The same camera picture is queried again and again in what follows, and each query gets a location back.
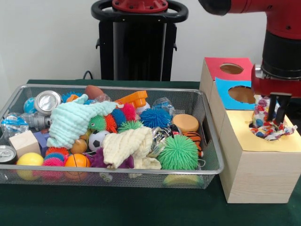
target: colorful fabric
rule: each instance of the colorful fabric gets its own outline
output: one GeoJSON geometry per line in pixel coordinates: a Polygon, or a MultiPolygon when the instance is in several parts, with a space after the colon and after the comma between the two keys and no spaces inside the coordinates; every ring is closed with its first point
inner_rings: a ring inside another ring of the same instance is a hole
{"type": "Polygon", "coordinates": [[[252,133],[256,136],[264,138],[266,140],[278,140],[282,135],[290,135],[295,132],[297,126],[287,126],[286,122],[281,123],[279,126],[275,123],[276,113],[279,108],[279,104],[276,104],[275,112],[273,114],[273,120],[267,121],[269,112],[269,97],[262,97],[255,95],[256,103],[253,113],[253,127],[250,128],[252,133]]]}

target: washcloth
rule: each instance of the washcloth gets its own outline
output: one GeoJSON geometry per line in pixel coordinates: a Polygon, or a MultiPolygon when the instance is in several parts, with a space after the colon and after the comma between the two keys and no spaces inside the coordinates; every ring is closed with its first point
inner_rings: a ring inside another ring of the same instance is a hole
{"type": "Polygon", "coordinates": [[[108,134],[103,140],[104,163],[118,168],[132,155],[135,169],[160,169],[160,163],[146,155],[151,150],[151,128],[129,129],[120,134],[108,134]]]}
{"type": "Polygon", "coordinates": [[[104,101],[84,105],[88,96],[83,94],[76,100],[59,105],[51,113],[52,124],[49,129],[48,147],[71,149],[74,141],[86,133],[91,118],[110,114],[117,103],[104,101]]]}

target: soccer ball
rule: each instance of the soccer ball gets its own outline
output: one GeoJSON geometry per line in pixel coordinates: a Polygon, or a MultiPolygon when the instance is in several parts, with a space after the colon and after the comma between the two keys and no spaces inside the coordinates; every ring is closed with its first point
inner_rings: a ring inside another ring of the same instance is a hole
{"type": "Polygon", "coordinates": [[[103,144],[104,137],[108,135],[109,132],[106,130],[98,132],[94,131],[89,137],[89,148],[91,151],[97,151],[103,144]]]}

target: green table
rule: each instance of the green table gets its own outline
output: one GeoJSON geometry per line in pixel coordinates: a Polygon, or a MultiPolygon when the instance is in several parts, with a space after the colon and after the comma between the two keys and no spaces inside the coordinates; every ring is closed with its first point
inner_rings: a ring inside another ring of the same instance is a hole
{"type": "MultiPolygon", "coordinates": [[[[197,82],[29,83],[198,89],[197,82]]],[[[206,190],[0,185],[0,225],[301,225],[301,181],[288,204],[227,204],[219,177],[206,190]]]]}

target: wire mesh basket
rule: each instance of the wire mesh basket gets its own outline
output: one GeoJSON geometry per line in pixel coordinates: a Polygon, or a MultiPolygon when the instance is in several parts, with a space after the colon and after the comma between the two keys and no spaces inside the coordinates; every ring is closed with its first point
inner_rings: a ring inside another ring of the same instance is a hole
{"type": "MultiPolygon", "coordinates": [[[[195,89],[149,89],[100,87],[104,93],[117,100],[138,90],[146,90],[147,102],[167,97],[176,112],[193,115],[199,121],[203,160],[196,170],[152,170],[152,169],[105,169],[75,167],[45,167],[0,165],[0,183],[69,186],[118,186],[118,187],[170,187],[205,189],[216,174],[223,170],[223,159],[216,136],[206,96],[195,89]]],[[[23,105],[30,97],[45,90],[59,94],[70,91],[83,93],[85,86],[24,85],[11,96],[0,112],[1,119],[8,113],[23,112],[23,105]]],[[[8,145],[1,134],[0,145],[8,145]]]]}

